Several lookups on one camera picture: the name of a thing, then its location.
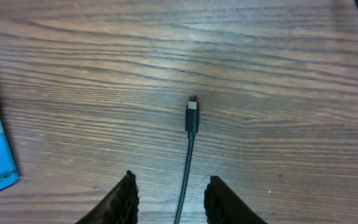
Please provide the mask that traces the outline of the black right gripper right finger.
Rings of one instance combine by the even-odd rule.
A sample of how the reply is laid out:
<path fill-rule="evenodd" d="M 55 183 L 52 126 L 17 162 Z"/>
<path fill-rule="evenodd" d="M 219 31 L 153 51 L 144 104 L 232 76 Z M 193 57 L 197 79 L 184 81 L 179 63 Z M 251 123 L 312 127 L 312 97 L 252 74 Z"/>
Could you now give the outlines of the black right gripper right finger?
<path fill-rule="evenodd" d="M 208 224 L 267 224 L 217 175 L 204 191 Z"/>

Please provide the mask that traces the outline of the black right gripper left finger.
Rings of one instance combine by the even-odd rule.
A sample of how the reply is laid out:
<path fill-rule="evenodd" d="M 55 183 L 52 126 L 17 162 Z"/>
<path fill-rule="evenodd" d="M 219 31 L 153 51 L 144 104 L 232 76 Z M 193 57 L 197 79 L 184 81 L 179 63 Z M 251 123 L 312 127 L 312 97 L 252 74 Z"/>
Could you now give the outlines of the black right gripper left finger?
<path fill-rule="evenodd" d="M 75 224 L 137 224 L 139 189 L 130 170 L 108 194 Z"/>

